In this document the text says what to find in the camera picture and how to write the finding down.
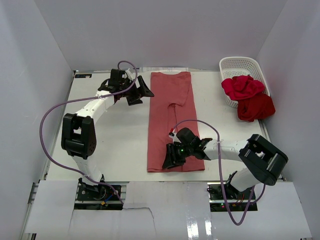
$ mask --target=plastic basket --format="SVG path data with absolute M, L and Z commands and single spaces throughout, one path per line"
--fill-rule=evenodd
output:
M 259 80 L 264 85 L 264 94 L 270 96 L 269 88 L 265 77 L 261 71 L 259 63 L 245 56 L 230 56 L 221 59 L 219 63 L 221 82 L 225 79 L 231 79 L 234 76 L 250 75 L 255 80 Z M 228 95 L 225 95 L 226 102 L 230 107 L 237 108 L 238 101 L 233 101 Z

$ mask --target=red towel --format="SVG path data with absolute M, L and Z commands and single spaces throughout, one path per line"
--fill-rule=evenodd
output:
M 273 115 L 276 109 L 271 97 L 258 93 L 250 99 L 239 100 L 237 111 L 239 119 L 253 122 Z
M 231 100 L 249 99 L 265 90 L 262 82 L 254 80 L 251 76 L 234 76 L 232 79 L 227 78 L 221 86 Z
M 172 143 L 168 135 L 170 129 L 182 120 L 197 119 L 190 72 L 174 75 L 152 72 L 151 91 L 154 97 L 150 99 L 147 171 L 159 173 L 205 170 L 204 161 L 194 156 L 187 157 L 183 166 L 162 170 L 167 152 L 166 144 Z M 195 121 L 183 122 L 177 129 L 182 128 L 189 128 L 199 136 L 198 123 Z

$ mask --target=wall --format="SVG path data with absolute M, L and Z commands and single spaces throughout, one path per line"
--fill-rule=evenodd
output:
M 73 70 L 256 57 L 287 0 L 35 0 Z
M 269 135 L 289 157 L 283 172 L 293 181 L 314 239 L 320 239 L 320 4 L 289 0 L 257 60 L 276 113 Z
M 17 240 L 45 164 L 40 120 L 66 98 L 72 71 L 33 0 L 0 0 L 0 239 Z M 50 147 L 57 110 L 45 124 Z

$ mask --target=blue wire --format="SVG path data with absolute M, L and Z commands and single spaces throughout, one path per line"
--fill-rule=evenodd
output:
M 110 198 L 112 198 L 113 195 L 109 196 L 104 202 L 106 203 Z

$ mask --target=black label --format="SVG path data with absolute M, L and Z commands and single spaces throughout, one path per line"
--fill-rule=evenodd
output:
M 92 77 L 92 74 L 76 74 L 75 79 L 89 79 Z

